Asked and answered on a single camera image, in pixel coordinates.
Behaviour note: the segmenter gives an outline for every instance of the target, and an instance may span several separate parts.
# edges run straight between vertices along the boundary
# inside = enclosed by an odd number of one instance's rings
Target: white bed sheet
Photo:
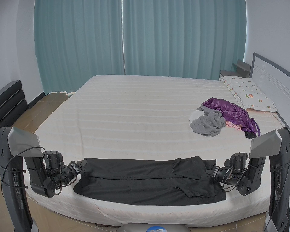
[[[152,76],[94,76],[56,109],[35,132],[41,146],[62,153],[64,162],[90,158],[174,160],[199,155],[223,166],[233,153],[249,153],[244,132],[224,127],[214,137],[196,134],[189,115],[210,97],[237,103],[221,81]],[[261,134],[282,125],[268,112],[249,110]],[[24,174],[29,185],[29,174]],[[260,188],[248,196],[193,206],[134,206],[75,194],[72,186],[52,198],[27,190],[42,206],[78,220],[121,226],[130,222],[215,226],[267,211],[269,159]]]

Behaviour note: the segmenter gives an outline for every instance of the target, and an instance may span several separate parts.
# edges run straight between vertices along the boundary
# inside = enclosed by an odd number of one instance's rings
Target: pillow
[[[242,78],[235,76],[220,77],[221,80],[234,95],[238,103],[243,109],[252,108],[255,110],[263,110],[276,112],[277,108],[252,81],[250,78]]]

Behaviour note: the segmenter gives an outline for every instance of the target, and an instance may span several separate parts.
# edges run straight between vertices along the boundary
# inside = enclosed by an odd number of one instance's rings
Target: blue sticker
[[[167,230],[160,226],[150,227],[146,232],[167,232]]]

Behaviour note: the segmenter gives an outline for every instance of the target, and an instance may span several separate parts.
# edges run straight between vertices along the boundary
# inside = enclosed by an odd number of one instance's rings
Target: teal curtain
[[[124,74],[121,1],[35,0],[34,36],[45,94]]]
[[[127,75],[219,78],[243,60],[245,0],[123,0]]]

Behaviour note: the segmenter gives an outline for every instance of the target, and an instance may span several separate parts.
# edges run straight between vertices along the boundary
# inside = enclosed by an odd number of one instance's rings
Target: bed
[[[254,60],[251,77],[272,99],[271,93],[267,92],[269,84],[265,84],[269,78],[264,76],[277,68],[264,60],[260,64],[260,58],[255,54]],[[268,72],[265,63],[270,65]],[[273,88],[281,88],[280,84],[270,83],[271,92]],[[289,96],[288,89],[283,91]],[[192,131],[188,121],[190,113],[211,97],[237,103],[221,81],[94,76],[56,109],[35,134],[39,136],[41,146],[62,153],[66,164],[85,157],[174,160],[199,155],[205,160],[216,159],[217,165],[223,166],[225,159],[233,153],[249,153],[251,140],[245,137],[244,132],[228,127],[222,128],[221,133],[214,137]],[[280,112],[280,103],[276,106]],[[261,134],[283,127],[277,114],[248,112],[258,123]],[[285,121],[289,121],[287,111],[281,112]],[[29,174],[25,173],[24,178],[29,186]],[[106,202],[75,194],[75,184],[63,188],[61,195],[53,198],[37,195],[30,187],[27,192],[42,206],[87,222],[115,226],[130,222],[215,226],[267,211],[270,199],[269,159],[266,159],[262,183],[257,191],[241,196],[233,190],[227,193],[225,201],[214,204],[135,206]]]

